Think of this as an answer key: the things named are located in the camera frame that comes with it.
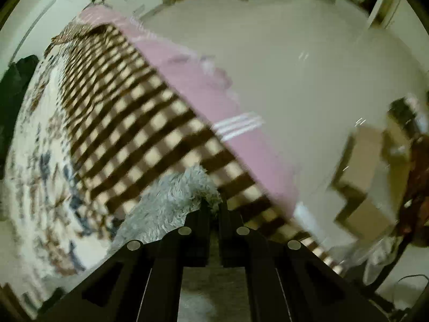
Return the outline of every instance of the white stripe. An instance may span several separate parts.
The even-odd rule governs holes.
[[[232,139],[232,138],[234,138],[234,137],[236,137],[236,136],[239,136],[240,134],[243,134],[243,133],[245,133],[245,132],[247,132],[247,131],[250,131],[250,130],[254,130],[255,128],[260,127],[261,125],[262,125],[262,121],[260,121],[260,122],[258,122],[258,123],[256,123],[256,124],[254,124],[254,125],[250,125],[250,126],[244,127],[244,128],[242,128],[242,129],[240,129],[240,130],[237,130],[237,131],[235,131],[235,132],[232,132],[232,133],[230,133],[230,134],[227,134],[226,136],[224,136],[224,137],[221,139],[221,141],[222,141],[222,142],[226,142],[227,140],[230,140],[230,139]]]
[[[228,125],[230,123],[234,123],[234,122],[237,122],[237,121],[240,121],[240,120],[245,120],[245,119],[250,118],[250,117],[255,116],[255,115],[256,114],[254,112],[246,112],[245,114],[241,114],[241,115],[238,115],[238,116],[233,116],[231,118],[226,118],[226,119],[224,119],[222,121],[219,121],[219,122],[215,123],[212,126],[212,128],[214,130],[216,130],[216,129],[222,127],[222,126],[225,126],[225,125]]]
[[[315,240],[313,240],[311,237],[308,238],[304,238],[304,240],[301,240],[301,243],[305,246],[308,247],[309,245],[311,245]]]
[[[234,123],[233,125],[228,125],[226,127],[219,128],[219,130],[216,131],[216,133],[217,134],[224,134],[226,132],[230,132],[230,131],[236,130],[238,128],[246,127],[246,126],[252,125],[253,123],[257,123],[257,122],[262,122],[262,119],[260,117],[255,117],[255,118],[251,118],[251,119],[246,120],[246,121],[240,121],[240,122]]]

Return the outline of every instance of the black cable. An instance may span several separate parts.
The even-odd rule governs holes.
[[[419,273],[419,274],[417,274],[417,275],[408,275],[408,276],[404,276],[404,277],[400,278],[400,279],[395,283],[395,285],[393,286],[393,292],[392,292],[392,304],[393,304],[393,306],[395,306],[395,290],[396,290],[396,286],[397,286],[397,285],[398,285],[398,283],[399,283],[399,282],[401,282],[403,279],[410,278],[410,277],[424,277],[424,278],[426,278],[426,279],[427,279],[427,281],[429,282],[429,277],[428,277],[428,276],[426,276],[426,275],[423,275],[422,273]]]

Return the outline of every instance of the bed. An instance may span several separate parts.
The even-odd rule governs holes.
[[[2,193],[36,307],[55,288],[50,278],[62,286],[106,257],[151,183],[194,165],[246,226],[280,242],[303,240],[334,268],[287,220],[297,201],[294,169],[267,144],[259,116],[228,95],[230,79],[212,61],[94,5],[46,46],[16,121]]]

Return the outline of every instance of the black cloth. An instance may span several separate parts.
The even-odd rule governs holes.
[[[12,63],[0,81],[0,178],[19,109],[38,62],[37,56],[31,55]]]

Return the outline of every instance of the black metal frame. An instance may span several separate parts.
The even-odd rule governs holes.
[[[209,259],[210,218],[202,205],[162,240],[128,242],[38,321],[176,321],[183,267]],[[245,267],[252,321],[387,321],[299,242],[268,241],[225,205],[217,223],[222,265]]]

